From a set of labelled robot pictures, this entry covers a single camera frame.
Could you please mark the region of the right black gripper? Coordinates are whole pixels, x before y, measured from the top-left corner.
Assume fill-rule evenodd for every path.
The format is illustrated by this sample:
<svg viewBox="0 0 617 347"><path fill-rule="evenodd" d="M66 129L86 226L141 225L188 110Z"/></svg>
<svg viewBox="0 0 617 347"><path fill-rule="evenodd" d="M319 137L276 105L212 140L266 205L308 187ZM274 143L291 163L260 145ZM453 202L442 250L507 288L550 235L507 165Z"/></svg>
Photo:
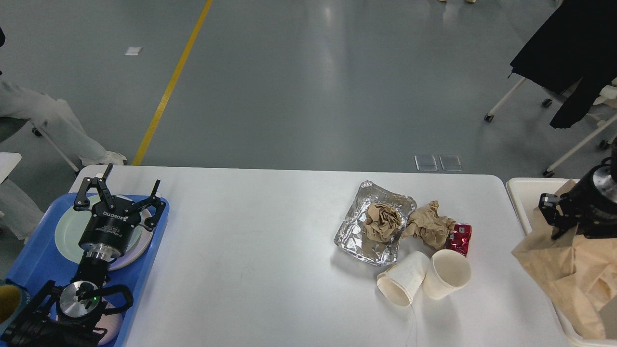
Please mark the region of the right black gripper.
<svg viewBox="0 0 617 347"><path fill-rule="evenodd" d="M577 234L587 239L617 237L616 167L593 167L568 192L560 196L542 193L538 208L557 240L578 225Z"/></svg>

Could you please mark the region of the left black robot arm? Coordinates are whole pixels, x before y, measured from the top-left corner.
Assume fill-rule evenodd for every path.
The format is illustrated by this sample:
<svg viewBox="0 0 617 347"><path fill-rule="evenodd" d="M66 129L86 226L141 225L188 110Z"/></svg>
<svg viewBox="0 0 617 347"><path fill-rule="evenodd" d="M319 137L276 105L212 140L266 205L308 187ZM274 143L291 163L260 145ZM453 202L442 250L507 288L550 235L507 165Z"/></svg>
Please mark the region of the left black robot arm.
<svg viewBox="0 0 617 347"><path fill-rule="evenodd" d="M3 347L122 347L167 224L157 194L113 195L112 170L57 198L1 286Z"/></svg>

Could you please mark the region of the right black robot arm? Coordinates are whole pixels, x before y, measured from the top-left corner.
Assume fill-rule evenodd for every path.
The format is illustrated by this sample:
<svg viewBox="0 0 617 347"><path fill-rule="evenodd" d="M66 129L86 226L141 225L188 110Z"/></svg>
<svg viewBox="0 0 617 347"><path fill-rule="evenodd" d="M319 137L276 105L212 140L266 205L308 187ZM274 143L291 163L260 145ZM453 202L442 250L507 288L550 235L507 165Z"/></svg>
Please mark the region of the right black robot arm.
<svg viewBox="0 0 617 347"><path fill-rule="evenodd" d="M617 148L593 167L570 191L561 195L543 193L538 209L557 240L573 227L587 239L614 239L617 224Z"/></svg>

